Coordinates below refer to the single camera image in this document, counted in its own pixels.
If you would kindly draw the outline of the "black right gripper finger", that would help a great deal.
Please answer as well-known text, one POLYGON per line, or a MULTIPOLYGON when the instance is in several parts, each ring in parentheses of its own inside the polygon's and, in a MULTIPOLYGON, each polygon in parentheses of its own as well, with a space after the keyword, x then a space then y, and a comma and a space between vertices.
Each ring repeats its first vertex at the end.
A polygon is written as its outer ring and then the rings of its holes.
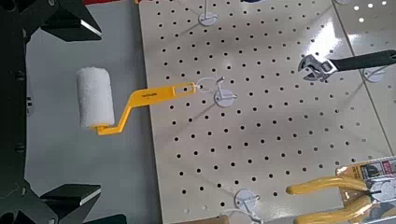
POLYGON ((99 41, 102 30, 83 0, 54 0, 57 9, 41 29, 65 42, 99 41))
POLYGON ((40 199, 59 219, 85 219, 100 195, 100 185, 63 184, 40 199))

